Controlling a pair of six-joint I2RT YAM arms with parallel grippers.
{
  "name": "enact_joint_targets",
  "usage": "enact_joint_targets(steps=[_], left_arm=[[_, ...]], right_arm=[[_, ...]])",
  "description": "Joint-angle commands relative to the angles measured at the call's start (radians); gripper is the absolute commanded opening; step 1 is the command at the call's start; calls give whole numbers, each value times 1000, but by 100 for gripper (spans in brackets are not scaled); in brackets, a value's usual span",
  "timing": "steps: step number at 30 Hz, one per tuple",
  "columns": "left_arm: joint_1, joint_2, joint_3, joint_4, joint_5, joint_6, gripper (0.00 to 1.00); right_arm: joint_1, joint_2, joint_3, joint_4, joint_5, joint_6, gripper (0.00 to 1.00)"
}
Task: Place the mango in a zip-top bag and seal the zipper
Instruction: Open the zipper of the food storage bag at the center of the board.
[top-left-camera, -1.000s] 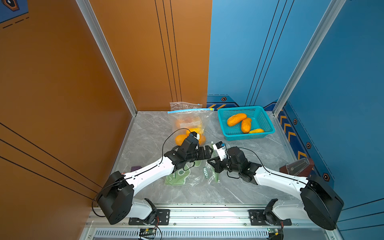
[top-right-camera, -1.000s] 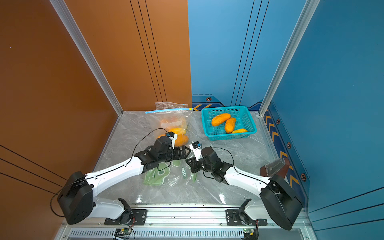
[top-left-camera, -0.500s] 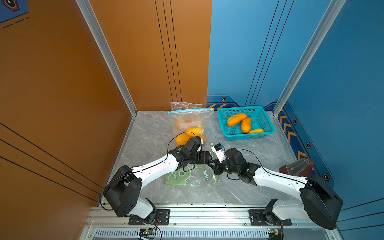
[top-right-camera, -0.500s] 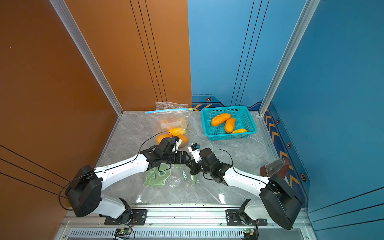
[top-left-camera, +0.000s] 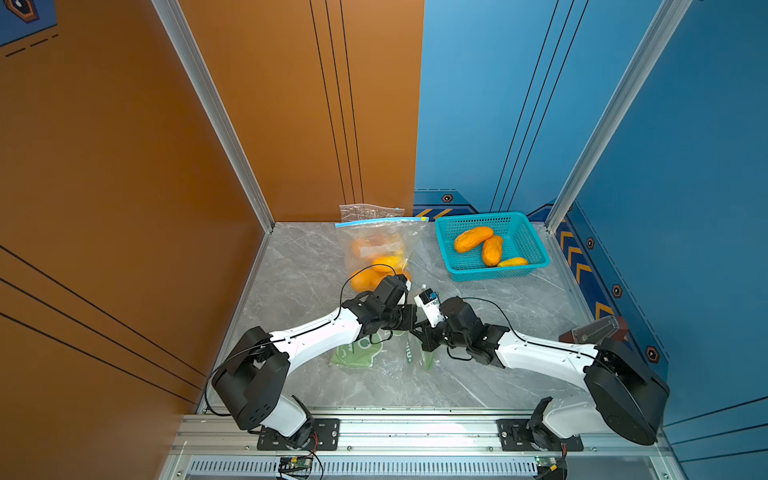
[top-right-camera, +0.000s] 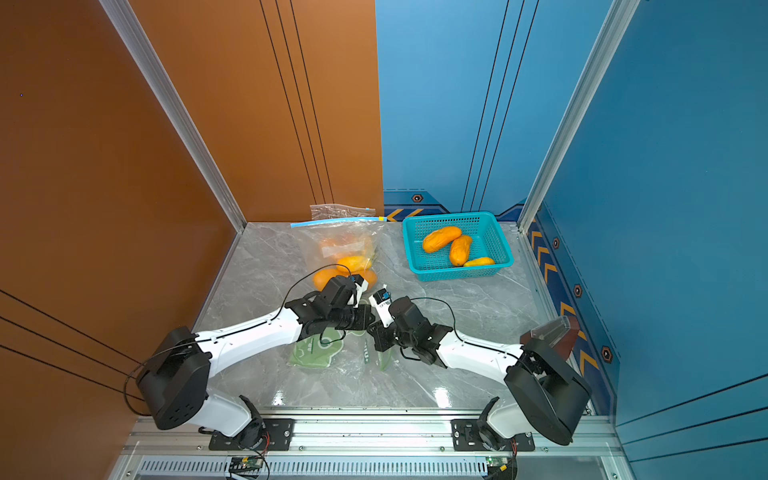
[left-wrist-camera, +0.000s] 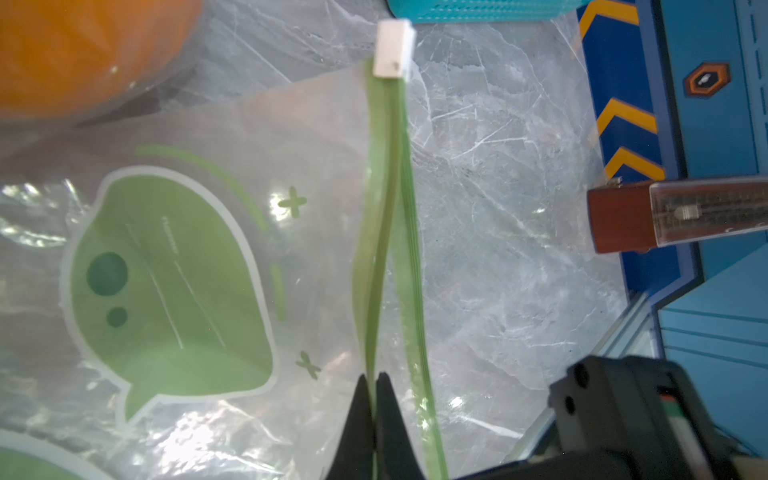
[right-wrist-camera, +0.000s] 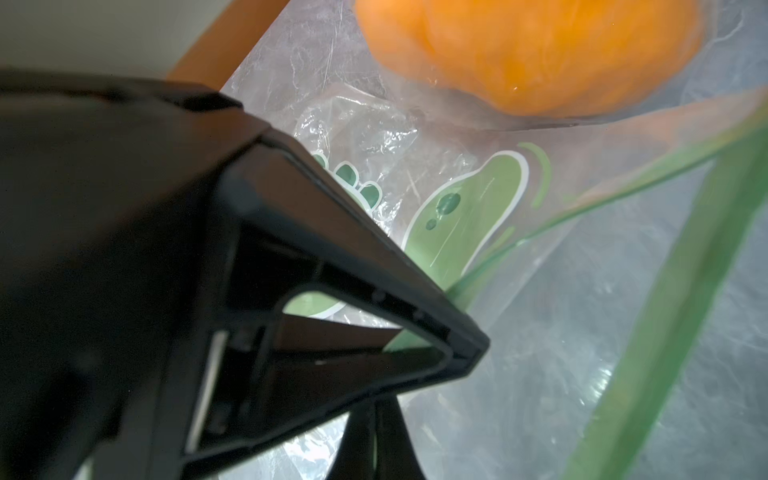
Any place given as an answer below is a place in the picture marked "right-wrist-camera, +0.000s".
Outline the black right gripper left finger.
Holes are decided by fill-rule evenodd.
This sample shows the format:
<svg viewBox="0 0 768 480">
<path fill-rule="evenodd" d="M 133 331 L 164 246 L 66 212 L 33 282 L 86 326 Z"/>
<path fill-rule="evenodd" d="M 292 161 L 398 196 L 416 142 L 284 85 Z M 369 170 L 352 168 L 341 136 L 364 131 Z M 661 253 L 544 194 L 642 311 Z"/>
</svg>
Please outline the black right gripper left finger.
<svg viewBox="0 0 768 480">
<path fill-rule="evenodd" d="M 335 460 L 327 480 L 371 480 L 374 478 L 375 408 L 373 403 L 349 412 Z"/>
</svg>

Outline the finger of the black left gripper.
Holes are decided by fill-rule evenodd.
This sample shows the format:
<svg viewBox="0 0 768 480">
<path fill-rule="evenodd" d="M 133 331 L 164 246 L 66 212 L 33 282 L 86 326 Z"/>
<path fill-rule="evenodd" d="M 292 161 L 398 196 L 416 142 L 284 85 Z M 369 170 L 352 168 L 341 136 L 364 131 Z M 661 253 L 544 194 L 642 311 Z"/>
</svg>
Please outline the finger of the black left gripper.
<svg viewBox="0 0 768 480">
<path fill-rule="evenodd" d="M 210 333 L 179 475 L 206 479 L 355 407 L 467 376 L 488 337 L 298 142 L 271 131 L 212 197 Z"/>
</svg>

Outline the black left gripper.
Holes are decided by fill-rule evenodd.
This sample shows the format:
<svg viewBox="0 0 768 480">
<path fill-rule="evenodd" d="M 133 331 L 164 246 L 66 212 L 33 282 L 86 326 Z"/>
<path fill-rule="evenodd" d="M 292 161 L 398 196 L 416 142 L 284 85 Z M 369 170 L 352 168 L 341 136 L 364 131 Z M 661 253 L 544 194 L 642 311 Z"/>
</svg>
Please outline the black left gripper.
<svg viewBox="0 0 768 480">
<path fill-rule="evenodd" d="M 267 124 L 210 89 L 1 73 L 1 475 L 138 479 L 210 198 Z"/>
</svg>

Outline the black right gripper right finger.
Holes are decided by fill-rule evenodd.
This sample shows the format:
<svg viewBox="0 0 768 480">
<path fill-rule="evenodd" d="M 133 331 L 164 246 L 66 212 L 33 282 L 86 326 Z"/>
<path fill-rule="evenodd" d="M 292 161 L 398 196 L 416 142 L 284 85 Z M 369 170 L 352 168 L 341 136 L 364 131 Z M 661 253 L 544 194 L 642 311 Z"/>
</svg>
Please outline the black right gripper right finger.
<svg viewBox="0 0 768 480">
<path fill-rule="evenodd" d="M 396 396 L 376 402 L 376 478 L 425 480 Z"/>
</svg>

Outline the blue zipper clear bag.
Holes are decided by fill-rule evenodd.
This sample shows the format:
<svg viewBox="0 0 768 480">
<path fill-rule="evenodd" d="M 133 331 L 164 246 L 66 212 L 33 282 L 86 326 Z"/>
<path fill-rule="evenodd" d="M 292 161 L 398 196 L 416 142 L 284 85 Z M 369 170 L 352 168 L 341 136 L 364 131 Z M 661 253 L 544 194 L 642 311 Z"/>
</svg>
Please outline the blue zipper clear bag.
<svg viewBox="0 0 768 480">
<path fill-rule="evenodd" d="M 224 92 L 275 122 L 347 84 L 457 124 L 767 95 L 763 1 L 292 1 Z"/>
</svg>

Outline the green printed zip bag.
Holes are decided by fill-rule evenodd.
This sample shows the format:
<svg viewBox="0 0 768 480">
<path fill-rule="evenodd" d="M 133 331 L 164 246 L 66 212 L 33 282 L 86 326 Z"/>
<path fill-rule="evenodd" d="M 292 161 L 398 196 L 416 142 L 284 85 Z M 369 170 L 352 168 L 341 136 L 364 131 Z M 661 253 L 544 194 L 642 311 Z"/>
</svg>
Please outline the green printed zip bag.
<svg viewBox="0 0 768 480">
<path fill-rule="evenodd" d="M 372 215 L 402 240 L 419 207 L 459 177 L 499 179 L 490 156 L 541 147 L 554 184 L 538 180 L 504 222 L 528 235 L 469 309 L 491 346 L 466 378 L 399 402 L 429 479 L 560 479 L 622 357 L 641 305 L 708 173 L 700 166 L 542 235 L 535 229 L 584 194 L 613 195 L 661 155 L 744 120 L 765 88 L 595 126 L 513 131 L 422 113 L 336 85 L 249 113 L 295 134 L 332 164 L 376 181 Z M 694 342 L 633 479 L 767 475 L 767 214 L 760 211 Z"/>
</svg>

